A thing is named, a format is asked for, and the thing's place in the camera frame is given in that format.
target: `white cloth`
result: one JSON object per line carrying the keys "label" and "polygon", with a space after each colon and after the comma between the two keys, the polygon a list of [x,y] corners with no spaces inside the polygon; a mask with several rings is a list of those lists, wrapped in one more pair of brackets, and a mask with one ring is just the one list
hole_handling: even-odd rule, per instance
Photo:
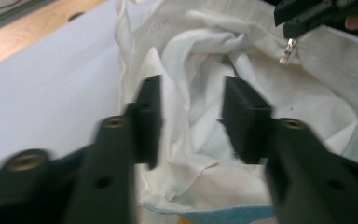
{"label": "white cloth", "polygon": [[[123,1],[118,24],[128,23]],[[142,79],[162,75],[158,167],[139,169],[139,197],[148,209],[206,223],[193,215],[270,204],[260,166],[233,158],[217,121],[224,76],[234,75],[226,58],[275,107],[275,118],[305,121],[331,151],[358,161],[358,44],[322,27],[300,38],[292,63],[283,66],[282,27],[273,24],[273,7],[257,0],[163,1],[131,38],[129,31],[116,30],[121,105],[133,100]]]}

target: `brass screw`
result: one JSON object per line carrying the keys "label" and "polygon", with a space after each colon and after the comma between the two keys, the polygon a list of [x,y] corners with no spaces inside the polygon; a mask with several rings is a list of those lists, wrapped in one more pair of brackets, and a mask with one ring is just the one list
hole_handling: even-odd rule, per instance
{"label": "brass screw", "polygon": [[45,158],[38,154],[23,155],[11,161],[7,169],[11,172],[27,171],[38,167],[45,161]]}

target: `wooden surface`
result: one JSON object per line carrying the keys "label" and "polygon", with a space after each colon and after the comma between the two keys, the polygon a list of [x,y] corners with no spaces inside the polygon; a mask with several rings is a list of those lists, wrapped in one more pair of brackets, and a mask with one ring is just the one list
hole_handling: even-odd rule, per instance
{"label": "wooden surface", "polygon": [[0,28],[0,62],[68,23],[76,13],[87,12],[106,0],[56,0]]}

